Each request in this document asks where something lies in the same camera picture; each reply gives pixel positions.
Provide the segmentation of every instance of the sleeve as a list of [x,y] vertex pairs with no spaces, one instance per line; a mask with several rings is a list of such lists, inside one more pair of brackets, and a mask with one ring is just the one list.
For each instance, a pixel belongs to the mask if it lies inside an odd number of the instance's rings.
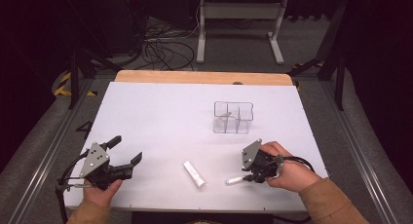
[[66,224],[104,224],[109,223],[110,207],[104,207],[83,200],[70,215]]
[[299,196],[314,223],[368,223],[343,191],[329,178],[305,188]]

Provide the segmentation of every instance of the metal frame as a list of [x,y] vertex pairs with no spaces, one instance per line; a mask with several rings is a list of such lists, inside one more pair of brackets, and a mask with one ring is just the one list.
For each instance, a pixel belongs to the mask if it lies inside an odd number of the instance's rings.
[[268,39],[277,64],[283,64],[277,36],[280,32],[286,2],[287,0],[282,0],[280,3],[213,3],[201,0],[197,63],[203,63],[205,59],[207,34],[205,19],[274,19],[276,24],[274,30],[268,32]]

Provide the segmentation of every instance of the hand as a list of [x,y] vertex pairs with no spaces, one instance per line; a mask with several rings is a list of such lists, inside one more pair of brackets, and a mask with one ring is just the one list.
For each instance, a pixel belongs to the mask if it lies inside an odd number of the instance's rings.
[[[277,156],[278,154],[292,156],[277,142],[263,144],[260,149],[273,156]],[[267,177],[266,180],[271,187],[283,188],[299,193],[304,188],[321,180],[321,177],[301,163],[284,160],[280,176],[278,178]]]
[[[84,188],[83,199],[100,206],[110,207],[112,198],[121,187],[122,182],[123,181],[121,179],[114,181],[105,191],[100,190],[98,187]],[[85,179],[84,183],[91,184],[88,179]]]

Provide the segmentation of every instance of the small white object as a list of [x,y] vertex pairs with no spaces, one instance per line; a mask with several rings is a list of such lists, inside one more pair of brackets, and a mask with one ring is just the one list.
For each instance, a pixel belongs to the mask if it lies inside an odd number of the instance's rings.
[[185,162],[183,166],[186,168],[188,173],[191,175],[192,180],[194,180],[195,184],[197,185],[198,188],[202,188],[206,185],[204,180],[201,178],[201,176],[197,173],[197,171],[192,167],[192,164],[190,162]]
[[230,178],[230,179],[225,181],[225,184],[230,186],[230,185],[240,183],[240,182],[244,182],[243,177]]

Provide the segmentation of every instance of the white table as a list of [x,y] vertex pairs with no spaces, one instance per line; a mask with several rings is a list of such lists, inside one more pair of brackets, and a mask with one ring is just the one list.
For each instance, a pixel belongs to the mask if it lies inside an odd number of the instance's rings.
[[[254,104],[248,134],[213,133],[214,101]],[[327,173],[299,95],[293,86],[123,83],[109,85],[84,149],[116,135],[123,141],[108,150],[110,165],[143,159],[125,180],[112,206],[126,210],[290,212],[303,211],[298,195],[266,183],[226,186],[241,171],[241,150],[258,138],[276,140],[293,155]],[[183,163],[190,161],[206,181],[198,189]],[[78,176],[80,161],[72,176]],[[71,183],[82,182],[71,180]],[[65,193],[68,207],[82,201],[82,190]]]

